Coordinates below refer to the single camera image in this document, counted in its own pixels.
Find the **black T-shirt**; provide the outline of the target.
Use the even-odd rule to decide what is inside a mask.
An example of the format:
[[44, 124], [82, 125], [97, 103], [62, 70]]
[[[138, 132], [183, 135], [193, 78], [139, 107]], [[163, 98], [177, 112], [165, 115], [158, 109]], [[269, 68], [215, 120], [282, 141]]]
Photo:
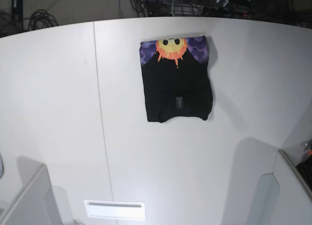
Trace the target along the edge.
[[207, 120], [213, 109], [205, 36], [143, 41], [139, 49], [149, 122], [175, 117]]

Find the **grey partition panel left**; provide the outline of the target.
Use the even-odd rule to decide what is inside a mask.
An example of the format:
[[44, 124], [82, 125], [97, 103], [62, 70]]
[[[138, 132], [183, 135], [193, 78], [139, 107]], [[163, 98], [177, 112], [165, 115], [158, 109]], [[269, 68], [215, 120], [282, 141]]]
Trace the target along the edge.
[[2, 225], [63, 224], [47, 166], [41, 164], [0, 216]]

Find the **grey partition panel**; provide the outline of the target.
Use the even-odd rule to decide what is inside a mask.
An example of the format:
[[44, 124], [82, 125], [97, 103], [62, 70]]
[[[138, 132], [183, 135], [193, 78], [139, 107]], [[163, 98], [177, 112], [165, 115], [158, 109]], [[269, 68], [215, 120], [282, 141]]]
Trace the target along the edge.
[[312, 195], [284, 151], [256, 163], [256, 186], [247, 225], [310, 225]]
[[0, 216], [2, 225], [63, 224], [47, 166], [41, 164]]

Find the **grey partition panel right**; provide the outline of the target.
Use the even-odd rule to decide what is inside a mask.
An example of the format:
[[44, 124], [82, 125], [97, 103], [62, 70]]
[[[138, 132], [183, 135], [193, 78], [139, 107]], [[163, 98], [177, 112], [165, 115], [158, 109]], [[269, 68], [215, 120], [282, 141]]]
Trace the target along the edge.
[[310, 225], [312, 195], [284, 151], [256, 163], [256, 186], [247, 225]]

